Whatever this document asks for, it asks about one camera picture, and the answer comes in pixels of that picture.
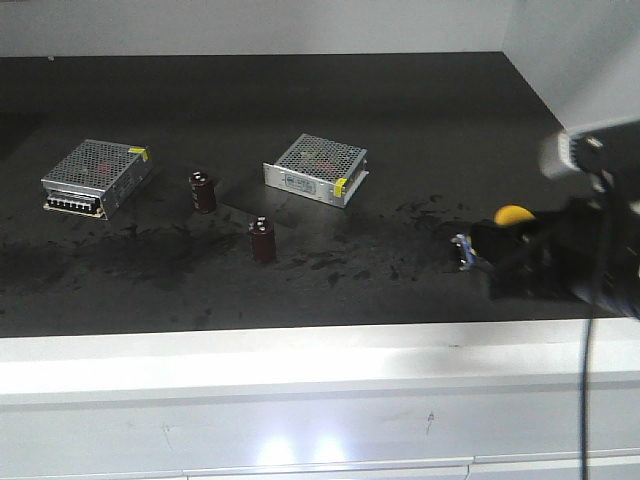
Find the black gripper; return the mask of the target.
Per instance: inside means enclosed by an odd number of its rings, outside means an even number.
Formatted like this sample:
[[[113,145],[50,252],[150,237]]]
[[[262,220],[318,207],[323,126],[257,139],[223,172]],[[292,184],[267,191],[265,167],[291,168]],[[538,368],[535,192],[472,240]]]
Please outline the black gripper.
[[[639,317],[639,215],[624,201],[574,198],[562,215],[498,212],[473,224],[469,239],[492,300],[560,300],[566,288]]]

